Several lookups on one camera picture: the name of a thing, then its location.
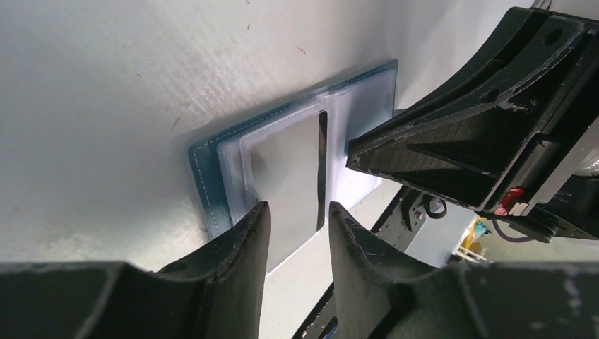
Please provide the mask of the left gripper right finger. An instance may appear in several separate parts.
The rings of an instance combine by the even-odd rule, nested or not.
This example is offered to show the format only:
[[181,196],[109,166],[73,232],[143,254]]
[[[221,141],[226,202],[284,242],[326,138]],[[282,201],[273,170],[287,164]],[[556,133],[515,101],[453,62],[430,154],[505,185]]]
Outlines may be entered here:
[[392,338],[597,338],[596,262],[458,263],[410,282]]

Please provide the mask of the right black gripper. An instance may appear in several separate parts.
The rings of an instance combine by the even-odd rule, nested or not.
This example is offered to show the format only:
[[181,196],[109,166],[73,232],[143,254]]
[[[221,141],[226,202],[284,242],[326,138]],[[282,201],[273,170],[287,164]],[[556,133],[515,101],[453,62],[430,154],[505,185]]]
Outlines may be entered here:
[[598,31],[510,8],[450,79],[351,140],[347,166],[539,242],[596,240]]

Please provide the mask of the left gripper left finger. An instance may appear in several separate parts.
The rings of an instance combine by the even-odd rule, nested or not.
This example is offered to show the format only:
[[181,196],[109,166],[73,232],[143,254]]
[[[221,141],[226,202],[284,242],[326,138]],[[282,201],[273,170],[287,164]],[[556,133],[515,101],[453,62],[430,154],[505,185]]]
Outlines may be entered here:
[[157,272],[130,263],[1,264],[2,338],[257,338],[267,202]]

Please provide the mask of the black credit card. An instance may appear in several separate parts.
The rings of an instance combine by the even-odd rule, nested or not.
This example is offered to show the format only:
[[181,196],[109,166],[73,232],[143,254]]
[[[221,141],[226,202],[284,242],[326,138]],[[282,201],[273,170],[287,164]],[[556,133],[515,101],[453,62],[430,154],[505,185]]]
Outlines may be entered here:
[[252,191],[257,201],[270,206],[267,273],[284,264],[317,232],[327,124],[327,112],[317,112],[292,122],[250,150]]

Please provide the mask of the blue card holder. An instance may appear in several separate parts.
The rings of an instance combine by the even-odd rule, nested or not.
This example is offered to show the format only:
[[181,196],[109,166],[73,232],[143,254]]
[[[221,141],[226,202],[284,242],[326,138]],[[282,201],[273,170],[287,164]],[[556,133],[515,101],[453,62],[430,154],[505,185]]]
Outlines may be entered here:
[[393,116],[397,73],[392,59],[193,143],[189,163],[210,237],[267,202],[272,273],[319,233],[331,201],[351,207],[379,187],[380,178],[347,168],[348,144]]

